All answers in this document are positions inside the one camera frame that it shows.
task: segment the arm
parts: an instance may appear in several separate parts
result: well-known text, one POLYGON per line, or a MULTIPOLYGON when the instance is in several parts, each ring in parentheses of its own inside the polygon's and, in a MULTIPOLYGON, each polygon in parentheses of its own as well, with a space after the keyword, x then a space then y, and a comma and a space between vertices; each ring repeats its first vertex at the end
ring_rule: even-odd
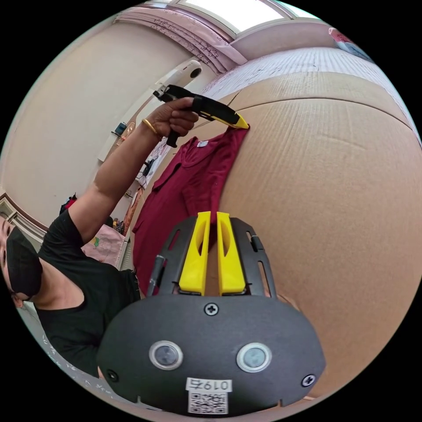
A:
POLYGON ((157 133, 144 123, 139 125, 100 167, 86 193, 69 208, 84 244, 100 230, 162 137, 168 136, 171 129, 186 136, 193 128, 198 116, 182 111, 190 107, 192 101, 192 98, 182 98, 152 112, 147 120, 157 133))

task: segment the black handle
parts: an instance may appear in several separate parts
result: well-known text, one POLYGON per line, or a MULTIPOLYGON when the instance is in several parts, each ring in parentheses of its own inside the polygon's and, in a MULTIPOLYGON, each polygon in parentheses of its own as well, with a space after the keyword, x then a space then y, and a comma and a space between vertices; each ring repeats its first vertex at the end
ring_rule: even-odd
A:
POLYGON ((154 268, 153 268, 153 272, 151 273, 151 277, 149 279, 149 284, 148 284, 148 291, 146 293, 146 296, 152 296, 154 294, 154 291, 156 289, 156 287, 160 286, 160 276, 161 276, 161 272, 165 263, 165 258, 162 257, 161 255, 157 255, 155 257, 155 261, 154 261, 154 268))
POLYGON ((171 146, 172 148, 176 148, 177 147, 177 139, 179 138, 180 134, 177 133, 176 131, 174 131, 173 129, 170 130, 170 134, 167 137, 167 142, 166 144, 168 146, 171 146))

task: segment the qr code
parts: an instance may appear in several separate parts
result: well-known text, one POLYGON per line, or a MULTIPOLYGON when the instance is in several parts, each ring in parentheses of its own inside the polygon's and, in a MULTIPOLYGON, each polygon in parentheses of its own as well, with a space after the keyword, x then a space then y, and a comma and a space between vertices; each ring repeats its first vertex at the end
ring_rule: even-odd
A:
POLYGON ((226 415, 227 393, 193 393, 189 391, 189 413, 226 415))

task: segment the printed number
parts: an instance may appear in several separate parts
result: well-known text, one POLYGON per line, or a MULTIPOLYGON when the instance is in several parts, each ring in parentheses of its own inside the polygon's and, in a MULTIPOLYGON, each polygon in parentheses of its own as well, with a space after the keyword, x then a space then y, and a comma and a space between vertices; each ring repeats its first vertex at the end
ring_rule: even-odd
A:
POLYGON ((230 393, 232 391, 232 383, 230 380, 188 378, 186 389, 189 391, 206 391, 209 393, 230 393))

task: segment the fabric item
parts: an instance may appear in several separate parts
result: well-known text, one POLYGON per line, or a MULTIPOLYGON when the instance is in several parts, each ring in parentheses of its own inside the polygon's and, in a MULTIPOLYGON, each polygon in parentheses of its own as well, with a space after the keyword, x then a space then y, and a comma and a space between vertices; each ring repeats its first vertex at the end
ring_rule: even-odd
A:
POLYGON ((70 309, 36 309, 51 345, 76 368, 98 377, 96 353, 110 321, 140 299, 131 270, 87 257, 69 211, 59 215, 44 236, 39 257, 78 286, 83 303, 70 309))
POLYGON ((103 225, 95 237, 82 247, 86 256, 106 264, 117 266, 124 236, 112 227, 103 225))
POLYGON ((144 25, 166 35, 211 67, 216 75, 247 62, 214 30, 179 11, 131 7, 119 13, 115 22, 144 25))
POLYGON ((129 226, 131 224, 133 214, 135 213, 136 207, 138 206, 138 203, 140 199, 142 198, 142 192, 143 192, 142 188, 138 188, 138 190, 135 192, 135 195, 136 195, 135 200, 132 201, 131 206, 126 211, 126 215, 124 216, 124 220, 123 220, 123 224, 124 224, 123 235, 124 236, 127 235, 127 231, 129 230, 129 226))
POLYGON ((17 228, 13 228, 6 240, 7 269, 14 293, 29 298, 41 288, 43 267, 34 246, 17 228))
POLYGON ((70 206, 71 206, 73 203, 75 203, 77 199, 78 199, 78 198, 76 197, 76 194, 74 194, 73 196, 70 196, 70 197, 69 197, 69 199, 66 201, 66 203, 65 203, 65 204, 63 204, 63 205, 60 207, 60 212, 59 212, 59 215, 60 215, 61 213, 65 212, 68 208, 70 208, 70 206))
POLYGON ((409 110, 385 73, 376 64, 347 54, 339 48, 298 48, 297 50, 279 51, 256 58, 215 78, 200 94, 219 100, 255 82, 302 72, 343 73, 357 76, 383 87, 406 116, 422 147, 422 141, 409 110))
POLYGON ((374 63, 374 61, 361 48, 359 48, 352 40, 347 38, 340 31, 338 31, 338 29, 330 28, 328 33, 333 37, 337 47, 339 47, 341 50, 374 63))
POLYGON ((104 224, 108 227, 113 228, 113 219, 111 217, 108 217, 104 224))
POLYGON ((144 294, 155 257, 176 224, 198 212, 211 211, 215 227, 224 184, 248 131, 229 127, 202 147, 198 138, 190 139, 154 183, 133 228, 133 264, 144 294))

